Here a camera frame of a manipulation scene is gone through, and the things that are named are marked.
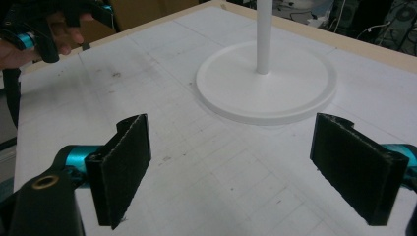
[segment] white circular base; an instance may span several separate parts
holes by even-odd
[[[200,67],[197,88],[204,103],[228,119],[281,125],[316,115],[336,91],[336,72],[322,55],[288,42],[272,43],[270,73],[257,69],[257,44],[234,45]]]

